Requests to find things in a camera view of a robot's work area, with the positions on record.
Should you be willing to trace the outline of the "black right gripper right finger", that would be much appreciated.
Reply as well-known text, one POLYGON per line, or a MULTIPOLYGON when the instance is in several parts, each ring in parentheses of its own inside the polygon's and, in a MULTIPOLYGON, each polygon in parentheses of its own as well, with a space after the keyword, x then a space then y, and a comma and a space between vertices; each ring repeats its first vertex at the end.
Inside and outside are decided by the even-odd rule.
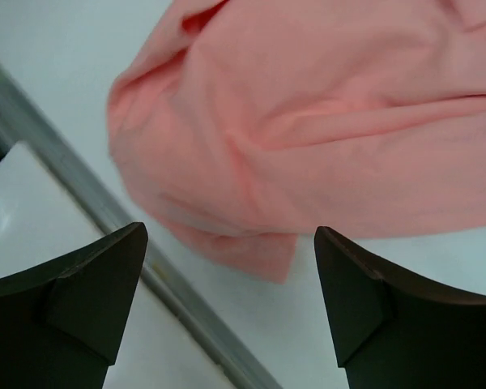
POLYGON ((314 249, 351 388, 486 388, 486 296, 373 254, 327 227, 314 249))

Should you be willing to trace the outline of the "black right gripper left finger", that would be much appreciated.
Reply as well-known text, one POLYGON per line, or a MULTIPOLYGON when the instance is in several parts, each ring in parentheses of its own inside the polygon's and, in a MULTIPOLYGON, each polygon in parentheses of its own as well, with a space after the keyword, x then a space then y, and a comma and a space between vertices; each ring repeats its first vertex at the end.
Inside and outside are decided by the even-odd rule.
POLYGON ((101 388, 147 249, 135 222, 0 279, 0 388, 101 388))

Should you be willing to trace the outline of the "pink t shirt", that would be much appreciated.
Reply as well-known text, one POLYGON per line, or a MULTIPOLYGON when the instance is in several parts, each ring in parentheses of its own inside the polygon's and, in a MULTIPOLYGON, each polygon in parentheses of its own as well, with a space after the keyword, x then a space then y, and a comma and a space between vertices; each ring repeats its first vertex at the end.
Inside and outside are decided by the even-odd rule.
POLYGON ((130 197, 286 280, 301 234, 486 225, 486 1, 175 1, 107 104, 130 197))

